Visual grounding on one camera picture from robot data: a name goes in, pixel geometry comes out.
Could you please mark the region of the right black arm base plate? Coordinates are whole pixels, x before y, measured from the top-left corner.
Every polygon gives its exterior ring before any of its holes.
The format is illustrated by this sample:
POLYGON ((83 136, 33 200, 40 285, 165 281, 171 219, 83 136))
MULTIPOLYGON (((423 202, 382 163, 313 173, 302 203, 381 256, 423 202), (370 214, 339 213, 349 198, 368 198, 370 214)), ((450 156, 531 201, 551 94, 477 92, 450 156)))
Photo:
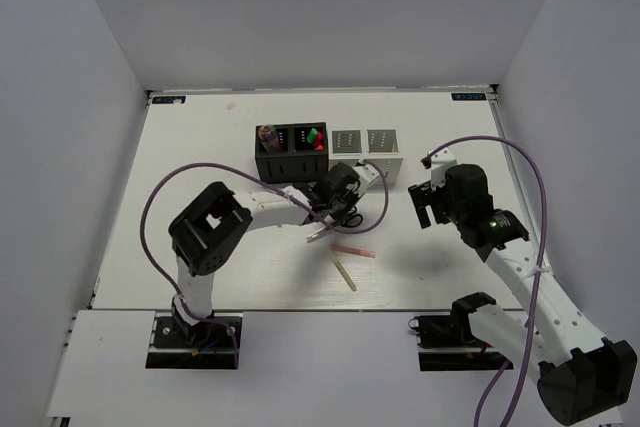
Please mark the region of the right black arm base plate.
POLYGON ((416 315, 408 321, 415 335, 422 372, 497 371, 506 358, 476 338, 464 338, 450 313, 416 315))

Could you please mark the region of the black handled scissors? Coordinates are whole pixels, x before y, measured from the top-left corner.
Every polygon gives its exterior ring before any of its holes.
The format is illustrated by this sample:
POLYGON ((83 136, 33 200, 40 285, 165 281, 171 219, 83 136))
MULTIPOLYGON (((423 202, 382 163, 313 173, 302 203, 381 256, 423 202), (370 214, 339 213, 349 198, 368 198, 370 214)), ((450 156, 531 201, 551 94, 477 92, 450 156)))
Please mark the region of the black handled scissors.
POLYGON ((359 227, 362 224, 362 222, 363 222, 363 216, 358 212, 358 208, 356 206, 353 206, 348 211, 348 213, 344 216, 341 223, 338 223, 337 221, 333 220, 331 222, 331 228, 329 227, 320 228, 316 232, 308 235, 306 237, 306 242, 313 243, 322 239, 323 237, 326 237, 327 235, 331 234, 334 231, 335 226, 340 226, 346 229, 355 229, 359 227))

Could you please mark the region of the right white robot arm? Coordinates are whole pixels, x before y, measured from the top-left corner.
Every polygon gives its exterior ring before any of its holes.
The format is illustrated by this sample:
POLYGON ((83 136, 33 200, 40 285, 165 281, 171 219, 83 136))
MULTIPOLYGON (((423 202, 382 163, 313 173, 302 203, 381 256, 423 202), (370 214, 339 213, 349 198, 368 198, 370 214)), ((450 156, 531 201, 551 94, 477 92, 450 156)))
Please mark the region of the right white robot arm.
POLYGON ((483 292, 462 297, 451 309, 451 331, 459 343, 483 341, 524 370, 547 411, 564 426, 627 402, 635 351, 625 340, 610 341, 555 276, 536 265, 528 231, 512 212, 495 208, 480 166, 449 162, 408 192, 422 227, 453 224, 519 304, 535 309, 532 326, 525 326, 483 292))

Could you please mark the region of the green cap black highlighter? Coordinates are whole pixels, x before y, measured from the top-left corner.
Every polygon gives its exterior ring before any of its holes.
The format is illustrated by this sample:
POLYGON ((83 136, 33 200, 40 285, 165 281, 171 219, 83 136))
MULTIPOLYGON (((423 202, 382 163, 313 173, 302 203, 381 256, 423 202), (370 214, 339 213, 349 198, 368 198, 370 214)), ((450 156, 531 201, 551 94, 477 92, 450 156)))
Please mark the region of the green cap black highlighter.
POLYGON ((309 143, 309 144, 313 144, 313 145, 314 145, 314 139, 316 138, 316 136, 317 136, 317 134, 318 134, 319 132, 321 132, 321 131, 318 131, 317 129, 312 128, 312 129, 309 131, 309 133, 308 133, 308 135, 307 135, 307 137, 306 137, 306 142, 307 142, 307 143, 309 143))

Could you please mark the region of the slim orange pen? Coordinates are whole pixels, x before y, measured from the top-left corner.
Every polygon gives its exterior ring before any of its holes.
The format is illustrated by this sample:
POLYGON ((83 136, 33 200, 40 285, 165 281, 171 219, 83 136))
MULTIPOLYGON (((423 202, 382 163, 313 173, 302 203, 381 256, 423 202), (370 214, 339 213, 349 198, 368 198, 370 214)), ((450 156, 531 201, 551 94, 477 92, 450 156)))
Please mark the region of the slim orange pen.
POLYGON ((360 249, 360 248, 354 248, 354 247, 347 247, 347 246, 343 246, 343 245, 331 244, 330 245, 330 249, 333 252, 344 253, 344 254, 348 254, 348 255, 355 255, 355 256, 360 256, 360 257, 364 257, 364 258, 375 258, 376 257, 376 253, 373 252, 373 251, 360 249))

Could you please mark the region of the slim yellow pen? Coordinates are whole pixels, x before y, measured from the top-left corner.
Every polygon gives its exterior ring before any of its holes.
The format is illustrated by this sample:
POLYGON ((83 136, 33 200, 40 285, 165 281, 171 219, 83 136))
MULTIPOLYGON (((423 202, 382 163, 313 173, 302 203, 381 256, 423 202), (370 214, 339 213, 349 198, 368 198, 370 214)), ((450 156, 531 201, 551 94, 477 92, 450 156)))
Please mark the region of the slim yellow pen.
POLYGON ((351 276, 349 275, 349 273, 345 269, 344 265, 340 262, 340 260, 337 258, 337 256, 335 255, 335 253, 333 251, 329 252, 329 257, 330 257, 332 263, 334 264, 334 266, 336 267, 337 271, 340 273, 340 275, 343 278, 343 280, 346 282, 346 284, 350 288, 350 290, 352 292, 356 292, 357 291, 356 284, 354 283, 353 279, 351 278, 351 276))

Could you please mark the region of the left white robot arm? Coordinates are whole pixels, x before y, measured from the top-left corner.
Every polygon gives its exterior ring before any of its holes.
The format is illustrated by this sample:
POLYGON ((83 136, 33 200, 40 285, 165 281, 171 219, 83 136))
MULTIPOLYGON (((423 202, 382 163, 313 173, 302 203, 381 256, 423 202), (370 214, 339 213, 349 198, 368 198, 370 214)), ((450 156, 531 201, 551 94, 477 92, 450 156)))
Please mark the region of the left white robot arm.
POLYGON ((271 190, 234 193, 222 182, 205 188, 169 226, 179 288, 172 300, 172 316, 180 338, 200 346, 227 333, 210 321, 213 283, 246 233, 322 220, 343 227, 378 178, 376 170, 362 162, 338 163, 314 184, 294 184, 281 194, 271 190))

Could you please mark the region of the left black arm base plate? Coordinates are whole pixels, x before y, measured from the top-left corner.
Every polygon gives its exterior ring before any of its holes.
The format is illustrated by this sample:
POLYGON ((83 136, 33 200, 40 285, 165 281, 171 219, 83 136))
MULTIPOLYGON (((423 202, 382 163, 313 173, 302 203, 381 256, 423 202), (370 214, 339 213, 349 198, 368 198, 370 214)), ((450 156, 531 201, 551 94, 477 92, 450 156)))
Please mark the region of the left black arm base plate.
POLYGON ((224 326, 205 324, 188 337, 170 314, 154 319, 145 368, 148 370, 236 370, 242 334, 241 316, 220 317, 224 326))

